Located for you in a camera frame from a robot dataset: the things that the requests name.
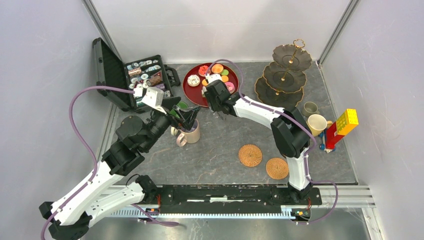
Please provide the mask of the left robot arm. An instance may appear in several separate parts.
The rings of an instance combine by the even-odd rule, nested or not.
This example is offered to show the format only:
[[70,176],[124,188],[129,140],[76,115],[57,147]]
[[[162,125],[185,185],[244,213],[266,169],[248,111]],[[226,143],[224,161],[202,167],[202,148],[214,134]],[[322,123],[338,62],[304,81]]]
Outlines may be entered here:
[[39,206],[40,213],[47,220],[41,232],[49,231],[55,240],[78,240],[106,215],[122,207],[143,201],[153,203],[157,190],[148,183],[146,175],[131,183],[123,191],[118,191],[102,199],[98,196],[110,186],[131,173],[144,160],[159,138],[170,127],[190,129],[196,122],[200,107],[181,109],[174,106],[176,116],[163,108],[152,109],[150,119],[143,121],[137,115],[123,119],[116,129],[117,140],[95,160],[94,168],[73,190],[55,202],[44,202]]

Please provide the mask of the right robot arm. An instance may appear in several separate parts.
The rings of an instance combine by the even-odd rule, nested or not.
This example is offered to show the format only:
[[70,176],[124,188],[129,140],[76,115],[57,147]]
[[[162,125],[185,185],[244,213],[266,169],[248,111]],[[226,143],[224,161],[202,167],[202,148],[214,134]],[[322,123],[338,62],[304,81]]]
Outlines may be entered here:
[[300,111],[296,107],[270,106],[239,92],[230,93],[220,80],[209,83],[202,90],[213,112],[249,119],[271,129],[275,145],[288,164],[289,199],[295,204],[306,201],[313,187],[308,167],[313,135]]

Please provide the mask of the pink beige mug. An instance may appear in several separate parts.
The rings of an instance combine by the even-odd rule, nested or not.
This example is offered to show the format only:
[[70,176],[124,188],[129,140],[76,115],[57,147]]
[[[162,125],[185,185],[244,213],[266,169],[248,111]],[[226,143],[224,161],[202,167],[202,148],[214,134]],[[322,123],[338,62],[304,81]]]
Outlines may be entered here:
[[192,128],[190,129],[177,129],[172,126],[170,133],[172,136],[176,136],[176,144],[179,147],[183,147],[186,144],[194,144],[198,142],[201,137],[199,121],[196,119]]

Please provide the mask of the orange fruit tart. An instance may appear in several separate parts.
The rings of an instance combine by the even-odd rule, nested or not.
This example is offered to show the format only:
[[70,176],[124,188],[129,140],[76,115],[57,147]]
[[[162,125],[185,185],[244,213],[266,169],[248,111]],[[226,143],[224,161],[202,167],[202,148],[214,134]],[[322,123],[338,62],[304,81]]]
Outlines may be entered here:
[[211,72],[213,74],[221,74],[224,70],[224,66],[222,64],[216,63],[211,67]]

